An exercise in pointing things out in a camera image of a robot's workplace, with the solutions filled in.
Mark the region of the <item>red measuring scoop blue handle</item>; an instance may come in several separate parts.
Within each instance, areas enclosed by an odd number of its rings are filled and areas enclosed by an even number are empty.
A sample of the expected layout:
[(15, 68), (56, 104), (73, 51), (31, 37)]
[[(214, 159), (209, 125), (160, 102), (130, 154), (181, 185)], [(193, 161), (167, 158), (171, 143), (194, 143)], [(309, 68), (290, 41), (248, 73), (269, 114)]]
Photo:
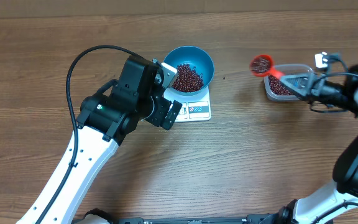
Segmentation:
[(284, 73), (273, 67), (273, 59), (270, 55), (261, 54), (256, 56), (250, 63), (249, 69), (256, 77), (273, 76), (281, 79)]

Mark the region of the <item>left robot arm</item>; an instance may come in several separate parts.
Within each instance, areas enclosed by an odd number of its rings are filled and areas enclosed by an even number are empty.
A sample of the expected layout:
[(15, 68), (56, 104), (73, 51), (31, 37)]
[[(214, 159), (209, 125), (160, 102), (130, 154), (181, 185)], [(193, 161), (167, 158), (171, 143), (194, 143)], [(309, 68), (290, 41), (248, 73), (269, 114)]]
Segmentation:
[(74, 151), (72, 136), (61, 161), (43, 191), (17, 224), (71, 223), (95, 177), (119, 145), (105, 141), (102, 133), (85, 127), (78, 130)]

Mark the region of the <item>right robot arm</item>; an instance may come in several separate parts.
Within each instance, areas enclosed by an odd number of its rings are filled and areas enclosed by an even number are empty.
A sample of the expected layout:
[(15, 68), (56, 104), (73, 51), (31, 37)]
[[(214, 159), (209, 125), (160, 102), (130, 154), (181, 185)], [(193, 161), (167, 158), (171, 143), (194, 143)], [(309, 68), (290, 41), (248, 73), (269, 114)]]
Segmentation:
[[(291, 75), (282, 77), (303, 101), (337, 106), (358, 116), (358, 64), (341, 73), (344, 84), (329, 82), (329, 75)], [(311, 195), (282, 207), (262, 223), (332, 223), (334, 218), (358, 208), (358, 135), (339, 156), (333, 178)]]

